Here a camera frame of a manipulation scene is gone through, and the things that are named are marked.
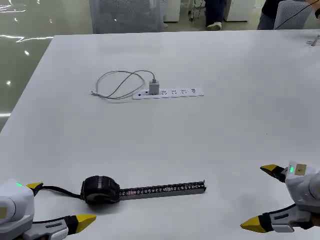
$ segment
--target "tabletop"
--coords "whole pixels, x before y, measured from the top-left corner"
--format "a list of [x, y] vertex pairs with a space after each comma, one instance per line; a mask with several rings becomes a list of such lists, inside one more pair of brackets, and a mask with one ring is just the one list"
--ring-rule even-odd
[[[205, 179], [204, 194], [99, 208], [40, 192], [36, 221], [97, 215], [70, 240], [317, 240], [316, 227], [268, 234], [240, 228], [293, 203], [261, 165], [320, 167], [320, 46], [306, 44], [317, 35], [55, 36], [0, 133], [0, 182], [44, 182], [79, 193], [94, 175], [112, 177], [121, 188]], [[204, 96], [116, 104], [90, 95], [103, 73], [138, 69], [154, 72], [161, 88], [200, 87]], [[106, 79], [101, 90], [111, 91], [122, 77]]]

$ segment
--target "white power strip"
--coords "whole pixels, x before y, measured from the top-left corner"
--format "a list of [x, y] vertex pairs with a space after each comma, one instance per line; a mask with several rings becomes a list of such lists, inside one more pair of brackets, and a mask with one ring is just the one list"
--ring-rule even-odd
[[141, 90], [132, 96], [133, 99], [162, 99], [196, 97], [205, 95], [201, 88], [172, 88], [160, 89], [158, 95], [149, 95], [149, 90]]

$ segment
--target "pants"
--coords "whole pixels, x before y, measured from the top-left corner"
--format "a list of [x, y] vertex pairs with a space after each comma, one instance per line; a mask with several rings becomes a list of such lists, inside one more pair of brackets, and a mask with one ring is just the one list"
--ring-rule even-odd
[[205, 25], [222, 22], [225, 15], [226, 0], [205, 0]]
[[258, 30], [273, 30], [275, 28], [276, 19], [269, 17], [263, 13], [260, 16], [260, 22], [258, 25]]

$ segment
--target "shiny floor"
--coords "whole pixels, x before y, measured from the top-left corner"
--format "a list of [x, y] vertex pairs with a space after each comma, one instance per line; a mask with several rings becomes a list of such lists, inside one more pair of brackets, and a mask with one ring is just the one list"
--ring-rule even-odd
[[[184, 1], [180, 22], [165, 31], [204, 31], [203, 12], [190, 22]], [[225, 22], [222, 29], [256, 29], [263, 3], [256, 0], [248, 22]], [[91, 34], [92, 23], [88, 0], [0, 0], [0, 23], [1, 130], [53, 36]]]

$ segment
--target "white cabinet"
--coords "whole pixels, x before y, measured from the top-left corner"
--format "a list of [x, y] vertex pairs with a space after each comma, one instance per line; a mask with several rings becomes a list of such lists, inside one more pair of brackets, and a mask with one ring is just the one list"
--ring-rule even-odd
[[179, 22], [181, 0], [167, 0], [165, 22]]
[[246, 22], [254, 7], [255, 0], [227, 0], [224, 20], [227, 22]]

